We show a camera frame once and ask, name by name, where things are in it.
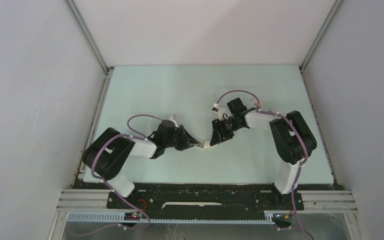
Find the white staple tray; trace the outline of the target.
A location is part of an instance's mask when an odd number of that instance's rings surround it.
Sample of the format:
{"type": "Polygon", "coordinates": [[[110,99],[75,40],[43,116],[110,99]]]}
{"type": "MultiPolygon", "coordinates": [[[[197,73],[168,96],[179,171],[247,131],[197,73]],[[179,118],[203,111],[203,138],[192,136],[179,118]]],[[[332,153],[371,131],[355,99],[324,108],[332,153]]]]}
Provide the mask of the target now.
{"type": "Polygon", "coordinates": [[[204,148],[205,148],[205,145],[206,145],[205,142],[203,142],[203,141],[199,141],[195,146],[204,149],[204,148]]]}

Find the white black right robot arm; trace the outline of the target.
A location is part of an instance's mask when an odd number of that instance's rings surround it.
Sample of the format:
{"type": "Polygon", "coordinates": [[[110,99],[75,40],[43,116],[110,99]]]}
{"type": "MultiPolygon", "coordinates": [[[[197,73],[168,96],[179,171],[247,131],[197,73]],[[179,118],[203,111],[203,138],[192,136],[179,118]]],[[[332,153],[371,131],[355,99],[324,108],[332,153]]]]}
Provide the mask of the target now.
{"type": "Polygon", "coordinates": [[[204,143],[205,148],[231,140],[234,133],[242,128],[271,131],[282,162],[274,181],[277,191],[271,194],[270,201],[277,209],[288,206],[291,202],[289,193],[295,190],[301,168],[318,146],[302,114],[297,110],[281,115],[247,108],[239,97],[229,101],[227,109],[216,102],[212,110],[217,113],[217,118],[211,122],[212,136],[204,143]]]}

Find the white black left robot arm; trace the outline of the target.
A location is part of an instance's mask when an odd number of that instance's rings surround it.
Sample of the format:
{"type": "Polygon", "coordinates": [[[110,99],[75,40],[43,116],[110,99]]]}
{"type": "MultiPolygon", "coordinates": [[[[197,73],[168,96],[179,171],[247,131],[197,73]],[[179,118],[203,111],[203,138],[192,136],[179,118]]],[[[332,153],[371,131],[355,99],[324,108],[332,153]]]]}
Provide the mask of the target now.
{"type": "Polygon", "coordinates": [[[118,201],[125,208],[138,202],[134,183],[122,172],[128,157],[156,159],[167,148],[184,151],[196,147],[200,141],[192,137],[183,125],[164,119],[150,136],[122,134],[107,128],[82,154],[81,161],[91,170],[94,178],[107,183],[119,194],[118,201]]]}

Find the small white staple box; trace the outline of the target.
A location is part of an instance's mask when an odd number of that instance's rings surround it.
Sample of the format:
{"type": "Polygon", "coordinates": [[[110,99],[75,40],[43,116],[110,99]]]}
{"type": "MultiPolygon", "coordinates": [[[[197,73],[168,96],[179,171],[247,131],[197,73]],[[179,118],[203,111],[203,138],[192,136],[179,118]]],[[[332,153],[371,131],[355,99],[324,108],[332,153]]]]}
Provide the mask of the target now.
{"type": "Polygon", "coordinates": [[[211,147],[211,142],[210,141],[205,141],[202,143],[202,148],[203,149],[208,149],[211,147]]]}

